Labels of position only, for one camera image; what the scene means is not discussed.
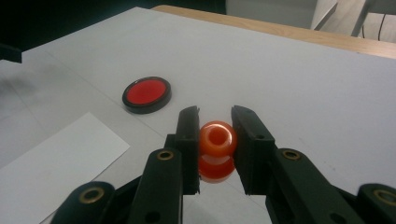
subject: wooden table edge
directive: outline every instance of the wooden table edge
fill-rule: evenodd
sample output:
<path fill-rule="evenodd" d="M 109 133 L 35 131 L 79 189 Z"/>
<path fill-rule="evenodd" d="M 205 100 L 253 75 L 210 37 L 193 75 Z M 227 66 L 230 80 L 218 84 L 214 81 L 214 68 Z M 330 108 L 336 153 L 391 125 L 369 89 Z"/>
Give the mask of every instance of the wooden table edge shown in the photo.
<path fill-rule="evenodd" d="M 252 31 L 267 33 L 270 35 L 284 36 L 286 38 L 320 44 L 332 48 L 346 49 L 358 53 L 396 59 L 396 44 L 389 42 L 308 30 L 265 21 L 254 21 L 245 18 L 220 15 L 183 7 L 171 7 L 163 5 L 154 7 L 153 10 L 200 21 L 210 21 L 218 24 L 230 25 Z"/>

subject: white paper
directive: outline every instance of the white paper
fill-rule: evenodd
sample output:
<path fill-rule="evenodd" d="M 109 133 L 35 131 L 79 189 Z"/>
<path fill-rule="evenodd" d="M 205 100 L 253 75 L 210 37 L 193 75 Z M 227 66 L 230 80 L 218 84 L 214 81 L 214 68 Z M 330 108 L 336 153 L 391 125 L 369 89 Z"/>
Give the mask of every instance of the white paper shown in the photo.
<path fill-rule="evenodd" d="M 39 223 L 129 145 L 88 113 L 0 170 L 0 223 Z"/>

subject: red disc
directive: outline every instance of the red disc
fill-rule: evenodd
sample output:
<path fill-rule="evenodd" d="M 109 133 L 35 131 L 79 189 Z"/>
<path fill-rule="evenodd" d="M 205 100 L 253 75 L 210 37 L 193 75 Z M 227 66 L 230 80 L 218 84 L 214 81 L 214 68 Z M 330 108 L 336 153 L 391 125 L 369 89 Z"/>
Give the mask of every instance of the red disc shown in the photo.
<path fill-rule="evenodd" d="M 166 85 L 157 79 L 136 83 L 128 90 L 126 99 L 135 105 L 145 105 L 159 99 L 166 91 Z"/>

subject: wire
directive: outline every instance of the wire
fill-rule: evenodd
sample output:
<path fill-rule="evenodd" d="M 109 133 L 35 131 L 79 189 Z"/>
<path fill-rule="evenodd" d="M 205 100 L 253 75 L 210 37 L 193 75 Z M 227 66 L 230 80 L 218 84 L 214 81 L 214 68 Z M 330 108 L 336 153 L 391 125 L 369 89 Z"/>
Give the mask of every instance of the wire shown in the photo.
<path fill-rule="evenodd" d="M 387 14 L 384 14 L 384 17 L 382 18 L 382 21 L 381 21 L 381 25 L 379 26 L 378 40 L 380 40 L 382 25 L 384 24 L 384 19 L 385 19 L 386 16 L 387 16 Z"/>
<path fill-rule="evenodd" d="M 364 25 L 361 27 L 361 35 L 363 36 L 363 38 L 366 38 L 364 37 Z"/>

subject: table surface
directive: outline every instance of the table surface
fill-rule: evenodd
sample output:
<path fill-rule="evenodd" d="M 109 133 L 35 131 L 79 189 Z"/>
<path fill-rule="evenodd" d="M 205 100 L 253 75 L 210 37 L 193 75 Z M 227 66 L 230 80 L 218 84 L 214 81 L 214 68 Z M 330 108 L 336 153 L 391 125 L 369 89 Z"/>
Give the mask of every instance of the table surface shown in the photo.
<path fill-rule="evenodd" d="M 204 19 L 158 11 L 167 8 Z M 278 147 L 302 151 L 335 186 L 352 193 L 364 183 L 396 187 L 394 59 L 256 31 L 328 44 L 339 35 L 156 10 L 133 8 L 24 52 L 22 64 L 0 62 L 0 168 L 90 113 L 130 146 L 95 178 L 119 188 L 176 131 L 180 110 L 198 105 L 201 125 L 231 123 L 232 106 L 241 105 L 258 114 Z M 131 114 L 123 91 L 149 76 L 168 80 L 172 99 L 155 113 Z M 185 223 L 271 223 L 264 198 L 246 196 L 236 172 L 217 185 L 201 182 L 201 194 L 184 197 L 183 206 Z"/>
<path fill-rule="evenodd" d="M 313 31 L 287 25 L 274 24 L 265 21 L 254 21 L 216 13 L 171 6 L 158 6 L 154 10 L 171 13 L 201 21 L 211 21 L 219 24 L 235 26 L 270 35 L 279 35 L 309 43 L 320 44 L 337 49 L 347 49 L 359 53 L 396 59 L 396 44 L 362 39 L 348 35 L 339 35 L 321 31 Z"/>

